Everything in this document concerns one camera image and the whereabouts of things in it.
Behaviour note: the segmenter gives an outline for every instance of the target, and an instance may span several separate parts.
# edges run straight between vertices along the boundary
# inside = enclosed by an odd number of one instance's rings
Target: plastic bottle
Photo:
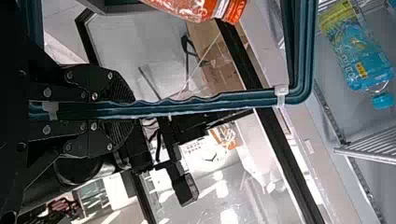
[[[388,84],[393,78],[393,67],[363,26],[362,15],[358,18],[357,5],[351,3],[353,0],[342,0],[319,15],[320,30],[332,44],[347,85],[353,91],[369,94],[375,109],[391,107],[394,99]]]
[[[141,0],[141,2],[186,21],[202,22],[217,18],[236,24],[248,0]]]

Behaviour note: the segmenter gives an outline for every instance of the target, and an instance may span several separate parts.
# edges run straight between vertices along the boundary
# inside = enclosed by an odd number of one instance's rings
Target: screw
[[[66,74],[67,79],[72,79],[73,78],[73,73],[72,72],[68,72]]]
[[[109,143],[109,144],[107,145],[107,150],[111,151],[111,149],[113,149],[113,144]]]
[[[96,131],[97,128],[98,128],[98,124],[97,124],[96,122],[94,122],[94,123],[91,125],[91,130]]]
[[[92,99],[93,99],[94,101],[96,101],[96,100],[98,99],[98,93],[97,93],[97,92],[94,92],[94,93],[93,93]]]
[[[85,91],[82,92],[81,95],[80,95],[80,97],[81,97],[81,99],[85,99],[85,97],[87,97],[87,93],[85,93]]]
[[[46,126],[43,128],[43,134],[45,134],[45,135],[50,134],[50,126],[49,126],[49,125],[46,125]]]
[[[26,72],[23,70],[20,70],[20,77],[26,77]]]
[[[52,90],[50,88],[46,88],[44,89],[44,96],[47,98],[50,98],[50,96],[52,95]]]
[[[79,126],[79,128],[80,128],[82,131],[84,131],[84,130],[87,128],[87,124],[84,122],[84,123],[82,123],[82,124]]]
[[[64,148],[64,150],[71,151],[72,150],[72,144],[71,143],[67,144],[66,147]]]
[[[19,142],[18,143],[18,146],[17,146],[17,151],[19,151],[19,152],[23,152],[25,149],[26,149],[26,143],[24,143],[24,142]]]

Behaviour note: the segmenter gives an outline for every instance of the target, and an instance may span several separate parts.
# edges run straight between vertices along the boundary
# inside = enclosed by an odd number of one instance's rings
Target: cardboard box
[[[201,59],[210,44],[219,34],[219,28],[215,21],[202,23],[188,22],[187,27],[191,41]],[[246,44],[248,40],[243,35],[244,32],[239,24],[236,25],[236,30],[238,34],[242,34],[242,42]],[[215,42],[215,45],[206,54],[204,60],[207,63],[204,63],[202,66],[203,79],[212,96],[226,91],[244,90],[242,81],[233,65],[233,58],[221,35]]]

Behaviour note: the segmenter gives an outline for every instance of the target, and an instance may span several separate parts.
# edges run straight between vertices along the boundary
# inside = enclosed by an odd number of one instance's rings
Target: orange bottle
[[[140,0],[186,21],[202,22],[222,19],[236,24],[248,0]]]

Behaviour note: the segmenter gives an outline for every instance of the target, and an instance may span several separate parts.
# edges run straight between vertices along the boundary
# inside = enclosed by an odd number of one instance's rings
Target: bolt
[[[50,98],[50,96],[52,95],[52,90],[50,88],[46,88],[44,89],[44,96],[47,98]]]
[[[73,73],[72,72],[68,72],[66,74],[67,79],[72,79],[73,78]]]
[[[82,92],[81,95],[80,95],[80,97],[81,97],[81,99],[85,99],[85,97],[87,97],[87,93],[85,93],[85,91]]]
[[[82,123],[82,124],[79,126],[79,128],[80,128],[82,131],[84,131],[84,130],[87,128],[87,124],[84,122],[84,123]]]
[[[45,134],[45,135],[50,134],[50,126],[49,126],[49,125],[46,125],[46,126],[43,128],[43,134]]]
[[[20,77],[26,77],[26,72],[23,70],[20,70]]]
[[[113,144],[109,143],[109,144],[107,145],[107,150],[111,151],[111,149],[113,149]]]
[[[72,150],[72,144],[71,143],[67,144],[66,147],[64,148],[64,150],[71,151]]]
[[[97,92],[94,92],[94,93],[93,93],[92,99],[93,99],[94,101],[96,101],[96,100],[98,99],[98,93],[97,93]]]
[[[91,130],[96,131],[97,128],[98,128],[98,124],[97,124],[96,122],[94,122],[94,123],[91,125]]]

